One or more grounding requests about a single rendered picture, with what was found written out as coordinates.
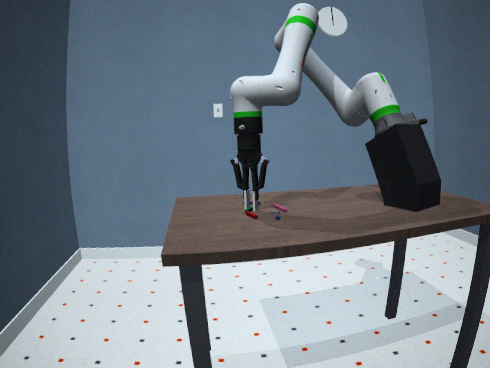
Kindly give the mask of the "red rod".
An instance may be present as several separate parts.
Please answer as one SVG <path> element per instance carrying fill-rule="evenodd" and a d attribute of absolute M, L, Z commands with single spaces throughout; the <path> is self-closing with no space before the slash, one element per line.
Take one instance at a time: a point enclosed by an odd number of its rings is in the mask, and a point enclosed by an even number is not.
<path fill-rule="evenodd" d="M 249 212 L 249 211 L 246 211 L 246 215 L 248 215 L 249 217 L 253 218 L 253 219 L 258 219 L 258 216 Z"/>

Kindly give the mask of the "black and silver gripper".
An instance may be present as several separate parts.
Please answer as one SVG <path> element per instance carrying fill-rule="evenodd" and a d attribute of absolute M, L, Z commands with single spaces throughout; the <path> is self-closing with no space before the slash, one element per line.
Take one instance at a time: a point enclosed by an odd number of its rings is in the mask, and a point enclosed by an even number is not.
<path fill-rule="evenodd" d="M 234 169 L 237 187 L 243 190 L 245 210 L 250 207 L 249 194 L 249 168 L 252 175 L 253 211 L 258 210 L 259 189 L 264 188 L 266 169 L 269 159 L 262 156 L 260 135 L 237 135 L 238 154 L 231 160 Z M 258 182 L 258 163 L 261 160 L 260 176 Z M 243 180 L 239 161 L 242 164 Z M 240 183 L 239 183 L 240 181 Z"/>

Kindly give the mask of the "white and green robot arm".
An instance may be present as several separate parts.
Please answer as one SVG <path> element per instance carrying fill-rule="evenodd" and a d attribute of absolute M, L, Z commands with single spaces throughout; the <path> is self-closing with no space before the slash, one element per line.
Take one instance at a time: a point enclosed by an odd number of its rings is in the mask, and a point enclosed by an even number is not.
<path fill-rule="evenodd" d="M 274 38 L 280 56 L 273 73 L 244 76 L 231 86 L 234 134 L 263 133 L 262 107 L 295 103 L 301 93 L 302 72 L 318 87 L 348 126 L 360 126 L 370 118 L 376 137 L 395 123 L 427 124 L 426 118 L 418 120 L 413 113 L 401 114 L 383 74 L 367 74 L 351 90 L 331 71 L 310 47 L 319 21 L 318 12 L 313 6 L 300 3 L 289 14 Z"/>

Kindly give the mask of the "pink rod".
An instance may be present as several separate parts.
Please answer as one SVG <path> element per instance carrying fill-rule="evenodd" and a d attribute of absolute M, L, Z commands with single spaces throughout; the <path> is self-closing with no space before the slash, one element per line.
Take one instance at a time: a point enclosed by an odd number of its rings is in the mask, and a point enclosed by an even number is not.
<path fill-rule="evenodd" d="M 278 210 L 280 210 L 280 211 L 282 211 L 282 212 L 287 212 L 287 209 L 286 208 L 284 208 L 282 206 L 279 206 L 277 204 L 273 204 L 273 207 L 276 208 L 276 209 L 278 209 Z"/>

